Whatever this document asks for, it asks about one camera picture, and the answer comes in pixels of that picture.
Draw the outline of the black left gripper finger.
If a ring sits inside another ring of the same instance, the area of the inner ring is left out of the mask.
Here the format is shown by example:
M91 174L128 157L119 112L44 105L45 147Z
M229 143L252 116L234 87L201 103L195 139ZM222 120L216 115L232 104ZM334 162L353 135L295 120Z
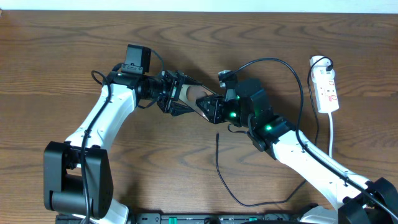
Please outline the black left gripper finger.
M202 85L201 82L192 77L189 77L180 70L177 70L176 74L178 76L179 84L181 85L198 85L198 86Z
M174 102L174 101L171 102L170 114L172 116L180 116L182 114L191 113L191 112L194 112L194 110L191 107L182 105L182 104Z

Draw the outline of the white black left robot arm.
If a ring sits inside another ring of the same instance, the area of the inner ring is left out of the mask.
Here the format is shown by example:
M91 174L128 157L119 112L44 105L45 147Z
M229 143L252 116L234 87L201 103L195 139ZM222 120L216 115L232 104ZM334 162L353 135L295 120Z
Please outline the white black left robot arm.
M82 223L127 223L129 209L113 197L109 151L139 100L157 103L173 116L189 113L191 86L201 83L180 71L159 77L113 70L101 82L100 97L80 127L64 142L44 150L44 206Z

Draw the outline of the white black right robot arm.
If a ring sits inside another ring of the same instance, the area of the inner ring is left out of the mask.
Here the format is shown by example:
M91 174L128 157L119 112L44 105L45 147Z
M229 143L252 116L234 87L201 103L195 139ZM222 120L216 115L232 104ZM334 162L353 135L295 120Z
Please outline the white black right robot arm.
M200 114L214 123L247 128L253 145L285 164L331 204L298 217L303 223L397 223L397 189L386 179L375 182L336 162L310 142L297 126L275 114L259 80L248 79L224 95L191 87L188 95Z

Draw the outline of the white power strip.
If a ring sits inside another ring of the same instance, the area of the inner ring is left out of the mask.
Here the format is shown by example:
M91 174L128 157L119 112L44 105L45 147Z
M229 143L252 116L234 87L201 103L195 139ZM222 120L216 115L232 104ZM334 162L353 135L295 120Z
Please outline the white power strip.
M332 113L340 108L334 77L334 70L326 71L323 67L312 70L311 78L319 113Z

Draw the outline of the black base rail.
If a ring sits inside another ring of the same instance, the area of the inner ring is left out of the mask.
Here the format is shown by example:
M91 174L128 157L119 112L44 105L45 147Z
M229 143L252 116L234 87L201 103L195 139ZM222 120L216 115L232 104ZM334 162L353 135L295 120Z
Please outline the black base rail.
M162 215L159 213L138 213L129 215L130 224L238 224L238 223L300 223L288 214L265 215Z

